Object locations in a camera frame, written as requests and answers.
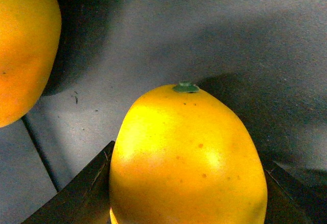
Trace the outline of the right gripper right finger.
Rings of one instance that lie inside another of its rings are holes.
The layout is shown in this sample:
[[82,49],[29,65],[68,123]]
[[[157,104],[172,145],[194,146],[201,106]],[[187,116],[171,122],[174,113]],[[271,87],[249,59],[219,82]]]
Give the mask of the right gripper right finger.
[[268,187],[265,223],[326,223],[326,185],[305,185],[273,161],[263,168]]

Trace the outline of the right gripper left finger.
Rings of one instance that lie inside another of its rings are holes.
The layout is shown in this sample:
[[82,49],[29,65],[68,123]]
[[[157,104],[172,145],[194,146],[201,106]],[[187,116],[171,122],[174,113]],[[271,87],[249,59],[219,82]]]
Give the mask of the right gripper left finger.
[[115,141],[109,142],[59,193],[23,223],[107,223],[114,144]]

